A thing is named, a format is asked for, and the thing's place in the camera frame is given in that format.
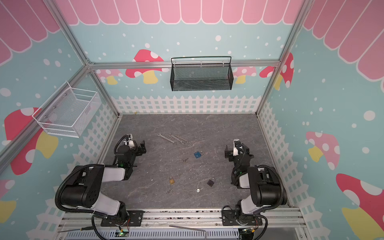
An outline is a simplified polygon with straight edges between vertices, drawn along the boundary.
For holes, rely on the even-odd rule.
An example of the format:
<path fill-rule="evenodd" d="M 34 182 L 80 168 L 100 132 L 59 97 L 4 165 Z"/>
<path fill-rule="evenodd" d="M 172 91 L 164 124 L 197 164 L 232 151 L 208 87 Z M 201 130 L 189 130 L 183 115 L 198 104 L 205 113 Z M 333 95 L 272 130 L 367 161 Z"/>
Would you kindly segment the blue padlock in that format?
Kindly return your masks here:
<path fill-rule="evenodd" d="M 195 152 L 195 153 L 194 153 L 194 156 L 195 156 L 196 159 L 202 157 L 203 155 L 204 155 L 204 152 L 203 152 L 203 151 L 198 151 L 198 152 Z"/>

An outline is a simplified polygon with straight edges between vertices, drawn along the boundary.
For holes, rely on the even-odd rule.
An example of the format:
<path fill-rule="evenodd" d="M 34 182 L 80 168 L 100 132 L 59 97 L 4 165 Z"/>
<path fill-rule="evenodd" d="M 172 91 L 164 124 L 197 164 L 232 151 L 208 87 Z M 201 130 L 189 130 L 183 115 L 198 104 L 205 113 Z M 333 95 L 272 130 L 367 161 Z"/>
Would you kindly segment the dark purple padlock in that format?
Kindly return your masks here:
<path fill-rule="evenodd" d="M 215 178 L 210 178 L 208 181 L 207 181 L 207 185 L 212 187 L 214 184 L 215 184 L 215 181 L 216 179 Z"/>

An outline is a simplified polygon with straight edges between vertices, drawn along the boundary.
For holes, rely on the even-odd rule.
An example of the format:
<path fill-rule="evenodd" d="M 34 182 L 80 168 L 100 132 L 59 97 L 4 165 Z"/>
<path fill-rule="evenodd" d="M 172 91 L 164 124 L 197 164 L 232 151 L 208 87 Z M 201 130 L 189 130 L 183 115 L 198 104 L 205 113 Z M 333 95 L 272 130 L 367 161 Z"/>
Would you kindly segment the brass padlock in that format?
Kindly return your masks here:
<path fill-rule="evenodd" d="M 169 182 L 170 182 L 171 185 L 173 185 L 175 183 L 174 178 L 173 177 L 169 177 Z"/>

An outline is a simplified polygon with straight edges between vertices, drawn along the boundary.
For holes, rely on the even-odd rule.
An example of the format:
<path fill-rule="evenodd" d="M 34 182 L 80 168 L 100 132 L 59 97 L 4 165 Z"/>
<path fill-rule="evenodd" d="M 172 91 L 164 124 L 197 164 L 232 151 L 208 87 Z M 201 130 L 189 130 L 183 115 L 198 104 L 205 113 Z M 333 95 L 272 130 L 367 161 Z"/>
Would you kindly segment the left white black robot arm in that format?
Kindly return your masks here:
<path fill-rule="evenodd" d="M 136 157 L 146 152 L 144 141 L 137 143 L 131 134 L 122 136 L 114 147 L 111 165 L 89 164 L 73 169 L 56 192 L 56 207 L 69 213 L 92 214 L 94 218 L 100 217 L 106 225 L 133 226 L 138 215 L 129 213 L 124 202 L 102 194 L 101 186 L 103 183 L 127 181 L 136 167 Z"/>

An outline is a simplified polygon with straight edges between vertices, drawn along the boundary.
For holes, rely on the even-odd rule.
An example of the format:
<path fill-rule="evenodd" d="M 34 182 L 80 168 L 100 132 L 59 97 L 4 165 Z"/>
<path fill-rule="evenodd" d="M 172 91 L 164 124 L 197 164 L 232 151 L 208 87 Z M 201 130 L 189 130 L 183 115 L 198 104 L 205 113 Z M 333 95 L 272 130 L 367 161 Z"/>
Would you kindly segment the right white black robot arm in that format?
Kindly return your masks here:
<path fill-rule="evenodd" d="M 285 205 L 288 201 L 283 181 L 276 169 L 267 165 L 251 166 L 254 155 L 239 139 L 233 149 L 225 149 L 225 158 L 234 163 L 231 184 L 238 189 L 250 190 L 250 195 L 239 200 L 235 209 L 222 208 L 224 226 L 261 226 L 261 213 Z"/>

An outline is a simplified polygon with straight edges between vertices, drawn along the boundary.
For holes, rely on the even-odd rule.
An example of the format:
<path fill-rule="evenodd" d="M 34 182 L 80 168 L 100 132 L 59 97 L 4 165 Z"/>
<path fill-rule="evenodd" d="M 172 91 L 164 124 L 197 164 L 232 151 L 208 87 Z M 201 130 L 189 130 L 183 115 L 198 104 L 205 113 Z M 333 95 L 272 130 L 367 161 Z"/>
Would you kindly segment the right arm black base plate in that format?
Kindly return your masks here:
<path fill-rule="evenodd" d="M 254 215 L 245 215 L 236 210 L 224 209 L 221 211 L 223 226 L 262 226 L 263 220 Z"/>

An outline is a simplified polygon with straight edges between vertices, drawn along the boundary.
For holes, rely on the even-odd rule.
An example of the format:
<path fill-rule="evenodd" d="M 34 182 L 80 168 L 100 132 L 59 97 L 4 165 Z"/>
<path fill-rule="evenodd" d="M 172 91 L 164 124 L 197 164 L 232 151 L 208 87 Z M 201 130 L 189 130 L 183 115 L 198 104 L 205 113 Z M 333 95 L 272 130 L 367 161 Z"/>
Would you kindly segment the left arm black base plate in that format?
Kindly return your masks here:
<path fill-rule="evenodd" d="M 144 211 L 132 210 L 118 213 L 115 216 L 108 216 L 102 219 L 102 227 L 140 227 L 143 220 Z"/>

